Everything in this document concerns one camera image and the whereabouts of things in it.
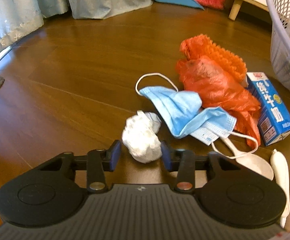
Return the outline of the blue surgical face mask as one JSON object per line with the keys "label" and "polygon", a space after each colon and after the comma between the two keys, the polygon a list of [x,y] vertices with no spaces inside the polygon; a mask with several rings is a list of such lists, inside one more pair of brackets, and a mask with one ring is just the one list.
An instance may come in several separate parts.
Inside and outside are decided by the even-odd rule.
{"label": "blue surgical face mask", "polygon": [[[167,80],[173,88],[163,86],[147,86],[138,88],[139,83],[146,77],[159,76]],[[242,158],[255,153],[258,150],[258,141],[242,133],[234,131],[237,119],[231,116],[221,107],[202,107],[202,100],[198,93],[181,90],[165,75],[161,73],[148,73],[142,75],[135,84],[138,95],[149,99],[160,116],[165,121],[170,133],[176,139],[182,139],[188,135],[198,139],[213,150],[219,152],[214,142],[221,139],[232,150],[238,149],[230,141],[229,136],[245,138],[253,142],[253,150],[241,152],[233,156],[233,159]]]}

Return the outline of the white tissue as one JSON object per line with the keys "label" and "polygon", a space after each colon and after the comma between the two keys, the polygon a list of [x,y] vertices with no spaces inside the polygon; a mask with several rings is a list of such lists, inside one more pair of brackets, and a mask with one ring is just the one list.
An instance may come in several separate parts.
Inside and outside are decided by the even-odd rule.
{"label": "white tissue", "polygon": [[152,112],[137,111],[126,120],[121,139],[133,159],[146,164],[161,158],[160,127],[161,119]]}

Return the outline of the beige plastic spoon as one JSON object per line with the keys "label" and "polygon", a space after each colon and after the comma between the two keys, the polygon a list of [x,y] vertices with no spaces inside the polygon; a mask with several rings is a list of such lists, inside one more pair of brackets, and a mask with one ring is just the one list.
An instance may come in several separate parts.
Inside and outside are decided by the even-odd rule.
{"label": "beige plastic spoon", "polygon": [[238,164],[249,168],[267,179],[274,179],[274,171],[270,164],[265,159],[255,154],[258,147],[249,152],[243,152],[238,150],[229,138],[221,138],[221,140],[233,153],[231,159],[234,159]]}

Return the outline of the orange plastic bag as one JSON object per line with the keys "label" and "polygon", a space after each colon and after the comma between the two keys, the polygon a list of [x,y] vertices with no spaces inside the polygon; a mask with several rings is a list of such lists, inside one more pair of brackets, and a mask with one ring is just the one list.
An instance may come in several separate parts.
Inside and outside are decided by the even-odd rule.
{"label": "orange plastic bag", "polygon": [[235,131],[257,140],[257,143],[246,141],[251,148],[261,144],[257,126],[261,103],[231,74],[206,56],[197,60],[179,60],[176,71],[184,89],[199,94],[202,107],[221,107],[237,119]]}

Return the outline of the white brush handle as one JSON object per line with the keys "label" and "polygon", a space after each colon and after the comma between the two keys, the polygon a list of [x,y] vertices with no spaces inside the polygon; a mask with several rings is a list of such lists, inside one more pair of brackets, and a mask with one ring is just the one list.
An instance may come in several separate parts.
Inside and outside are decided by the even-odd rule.
{"label": "white brush handle", "polygon": [[270,158],[270,164],[274,171],[276,183],[283,189],[286,195],[286,205],[281,215],[280,225],[285,227],[287,217],[290,213],[290,181],[289,181],[289,167],[285,156],[278,150],[274,149]]}

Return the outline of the blue milk carton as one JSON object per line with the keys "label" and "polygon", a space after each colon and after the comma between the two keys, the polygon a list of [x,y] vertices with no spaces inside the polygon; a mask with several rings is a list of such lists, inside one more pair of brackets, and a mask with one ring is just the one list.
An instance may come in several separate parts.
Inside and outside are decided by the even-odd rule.
{"label": "blue milk carton", "polygon": [[258,120],[264,144],[269,146],[290,134],[290,113],[277,90],[263,72],[246,73],[248,91],[261,103]]}

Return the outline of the orange foam fruit net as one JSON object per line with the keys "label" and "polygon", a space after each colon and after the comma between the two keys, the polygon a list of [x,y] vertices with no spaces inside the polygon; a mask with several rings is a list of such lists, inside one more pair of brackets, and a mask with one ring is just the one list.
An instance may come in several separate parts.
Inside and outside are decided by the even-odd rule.
{"label": "orange foam fruit net", "polygon": [[196,60],[202,56],[209,57],[239,83],[246,78],[247,68],[243,59],[217,45],[207,35],[200,34],[183,40],[180,44],[180,52],[184,53],[187,60]]}

